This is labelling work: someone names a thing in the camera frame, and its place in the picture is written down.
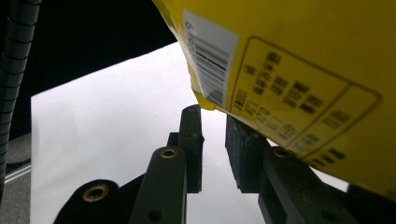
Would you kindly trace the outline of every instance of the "flexible conduit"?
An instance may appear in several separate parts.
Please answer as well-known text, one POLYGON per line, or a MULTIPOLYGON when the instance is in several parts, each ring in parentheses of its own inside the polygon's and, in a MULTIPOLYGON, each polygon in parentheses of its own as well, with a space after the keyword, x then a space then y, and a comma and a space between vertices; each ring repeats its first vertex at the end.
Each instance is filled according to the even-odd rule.
POLYGON ((6 178, 12 113, 33 40, 41 0, 10 0, 0 55, 0 203, 6 178))

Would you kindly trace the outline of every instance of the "black background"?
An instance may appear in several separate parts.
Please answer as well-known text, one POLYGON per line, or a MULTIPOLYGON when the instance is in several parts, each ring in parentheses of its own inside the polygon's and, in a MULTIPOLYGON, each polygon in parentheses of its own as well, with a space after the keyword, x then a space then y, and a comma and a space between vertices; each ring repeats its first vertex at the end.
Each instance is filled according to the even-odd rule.
MULTIPOLYGON (((4 36, 9 0, 0 1, 4 36)), ((175 41, 149 0, 43 0, 10 139, 31 131, 32 95, 175 41)))

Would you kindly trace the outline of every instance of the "white barcode sticker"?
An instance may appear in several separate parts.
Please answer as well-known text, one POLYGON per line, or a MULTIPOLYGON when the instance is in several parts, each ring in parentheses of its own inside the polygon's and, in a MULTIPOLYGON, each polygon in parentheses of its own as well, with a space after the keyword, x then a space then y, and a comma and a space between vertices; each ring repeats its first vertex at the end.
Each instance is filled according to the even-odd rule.
POLYGON ((225 108, 228 78, 238 35, 188 10, 183 10, 183 20, 186 43, 202 95, 215 105, 225 108))

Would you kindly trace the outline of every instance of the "yellow package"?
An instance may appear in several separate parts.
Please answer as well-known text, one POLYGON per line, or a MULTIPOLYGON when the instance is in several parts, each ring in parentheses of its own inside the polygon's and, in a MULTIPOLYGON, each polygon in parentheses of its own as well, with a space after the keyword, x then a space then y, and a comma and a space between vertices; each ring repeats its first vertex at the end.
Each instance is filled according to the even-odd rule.
POLYGON ((396 202, 396 2, 154 3, 203 108, 396 202))

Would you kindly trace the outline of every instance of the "white surface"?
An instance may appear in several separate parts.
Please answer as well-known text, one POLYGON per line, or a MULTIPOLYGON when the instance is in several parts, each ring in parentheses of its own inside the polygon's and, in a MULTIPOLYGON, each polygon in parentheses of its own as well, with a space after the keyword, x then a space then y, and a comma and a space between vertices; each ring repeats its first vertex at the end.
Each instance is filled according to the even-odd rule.
MULTIPOLYGON (((178 44, 92 73, 32 98, 31 223, 52 223, 81 185, 120 186, 145 173, 151 153, 196 104, 178 44)), ((203 191, 187 223, 263 223, 257 195, 236 188, 224 147, 225 115, 202 111, 203 191)))

